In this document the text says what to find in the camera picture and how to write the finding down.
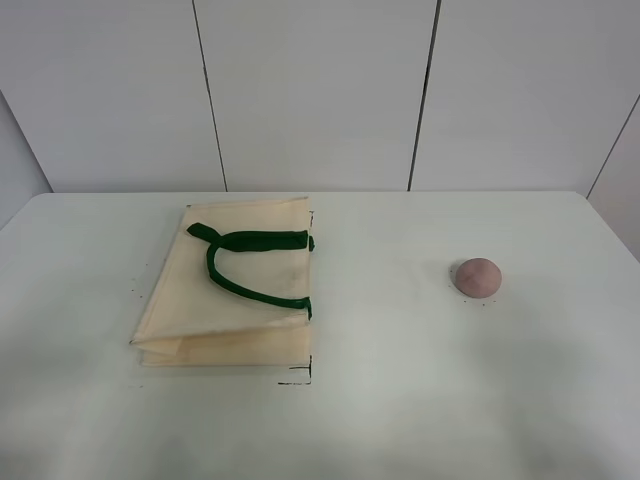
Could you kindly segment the cream linen bag green handles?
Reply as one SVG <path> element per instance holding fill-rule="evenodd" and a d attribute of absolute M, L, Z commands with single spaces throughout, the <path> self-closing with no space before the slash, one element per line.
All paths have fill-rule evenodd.
<path fill-rule="evenodd" d="M 210 276 L 210 242 L 193 225 L 224 236 L 295 232 L 301 245 L 268 252 L 215 253 L 216 271 L 281 307 L 247 298 Z M 190 205 L 131 343 L 147 366 L 294 366 L 310 357 L 312 212 L 306 197 Z"/>

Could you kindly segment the pink peach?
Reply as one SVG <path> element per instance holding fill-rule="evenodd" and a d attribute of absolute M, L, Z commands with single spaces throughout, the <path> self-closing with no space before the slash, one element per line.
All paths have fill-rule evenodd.
<path fill-rule="evenodd" d="M 472 258 L 458 266 L 453 281 L 462 294 L 470 298 L 484 299 L 498 292 L 502 285 L 502 272 L 489 259 Z"/>

